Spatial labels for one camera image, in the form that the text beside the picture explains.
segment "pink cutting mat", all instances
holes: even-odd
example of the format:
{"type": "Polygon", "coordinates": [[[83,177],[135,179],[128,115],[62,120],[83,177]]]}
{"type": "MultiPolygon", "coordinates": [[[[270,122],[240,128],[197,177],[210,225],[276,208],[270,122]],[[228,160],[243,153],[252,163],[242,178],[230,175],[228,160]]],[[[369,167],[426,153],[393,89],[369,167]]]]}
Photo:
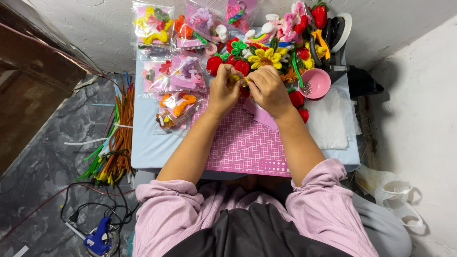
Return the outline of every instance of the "pink cutting mat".
{"type": "MultiPolygon", "coordinates": [[[[208,105],[209,93],[202,96],[204,100],[191,124],[208,105]]],[[[220,123],[205,169],[290,177],[279,134],[254,121],[253,115],[243,109],[245,100],[240,97],[220,123]]]]}

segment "hand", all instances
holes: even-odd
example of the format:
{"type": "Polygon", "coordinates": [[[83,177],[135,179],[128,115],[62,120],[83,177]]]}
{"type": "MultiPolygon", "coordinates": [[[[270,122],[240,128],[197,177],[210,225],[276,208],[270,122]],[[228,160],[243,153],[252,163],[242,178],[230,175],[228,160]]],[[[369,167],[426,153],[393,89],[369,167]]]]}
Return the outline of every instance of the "hand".
{"type": "Polygon", "coordinates": [[[281,117],[287,111],[294,109],[290,101],[287,89],[279,78],[275,67],[265,65],[251,72],[246,79],[255,102],[266,110],[275,119],[281,117]]]}
{"type": "Polygon", "coordinates": [[[216,114],[219,118],[223,118],[235,106],[239,97],[239,88],[246,83],[244,75],[235,70],[230,64],[219,65],[218,74],[216,78],[211,81],[209,89],[208,108],[206,112],[216,114]],[[227,88],[227,79],[229,74],[238,75],[241,80],[237,81],[229,91],[227,88]]]}

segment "person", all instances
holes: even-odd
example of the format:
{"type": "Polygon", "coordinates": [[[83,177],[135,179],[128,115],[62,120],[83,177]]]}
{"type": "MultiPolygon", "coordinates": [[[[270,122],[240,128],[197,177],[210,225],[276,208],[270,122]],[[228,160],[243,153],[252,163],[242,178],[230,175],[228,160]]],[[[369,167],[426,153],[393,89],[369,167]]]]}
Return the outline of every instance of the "person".
{"type": "Polygon", "coordinates": [[[246,79],[233,66],[220,65],[207,109],[157,178],[138,186],[143,205],[136,214],[133,257],[408,257],[411,241],[397,218],[340,186],[343,165],[325,159],[277,70],[262,66],[246,79]],[[231,91],[230,73],[242,78],[231,91]],[[287,192],[278,177],[248,175],[197,191],[216,129],[246,81],[279,128],[292,177],[284,205],[273,197],[287,192]],[[258,188],[264,190],[248,193],[258,188]]]}

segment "glue gun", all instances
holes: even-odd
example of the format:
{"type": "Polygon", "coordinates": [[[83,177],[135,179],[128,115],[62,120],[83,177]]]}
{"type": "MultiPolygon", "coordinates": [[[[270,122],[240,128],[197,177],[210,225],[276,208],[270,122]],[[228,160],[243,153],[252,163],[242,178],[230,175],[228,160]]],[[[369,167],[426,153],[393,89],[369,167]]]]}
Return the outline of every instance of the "glue gun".
{"type": "Polygon", "coordinates": [[[97,230],[91,234],[88,234],[84,239],[83,244],[98,256],[102,256],[107,250],[111,248],[111,245],[105,245],[102,240],[102,236],[108,231],[108,222],[110,221],[110,217],[102,218],[98,224],[97,230]]]}

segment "pink bowl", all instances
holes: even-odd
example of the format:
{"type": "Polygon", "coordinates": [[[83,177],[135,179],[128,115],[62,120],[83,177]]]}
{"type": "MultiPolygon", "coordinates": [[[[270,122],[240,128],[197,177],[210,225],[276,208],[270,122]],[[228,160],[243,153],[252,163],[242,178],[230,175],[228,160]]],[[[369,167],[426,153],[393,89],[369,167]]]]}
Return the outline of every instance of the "pink bowl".
{"type": "Polygon", "coordinates": [[[321,69],[310,69],[302,74],[303,84],[311,82],[311,93],[303,94],[302,88],[299,89],[300,93],[307,99],[318,99],[322,98],[327,94],[330,89],[332,82],[330,76],[321,69]]]}

